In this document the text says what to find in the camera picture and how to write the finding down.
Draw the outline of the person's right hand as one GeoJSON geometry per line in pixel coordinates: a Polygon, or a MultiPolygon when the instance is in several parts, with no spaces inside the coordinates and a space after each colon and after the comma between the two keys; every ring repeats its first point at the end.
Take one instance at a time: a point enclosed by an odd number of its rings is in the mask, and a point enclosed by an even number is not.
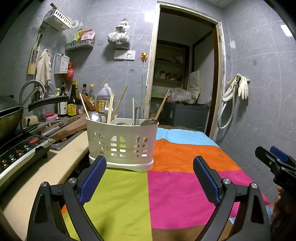
{"type": "Polygon", "coordinates": [[[278,217],[278,215],[280,213],[281,193],[283,191],[283,188],[278,186],[277,191],[278,191],[278,195],[276,196],[276,198],[274,200],[273,212],[270,217],[271,222],[273,222],[278,217]]]}

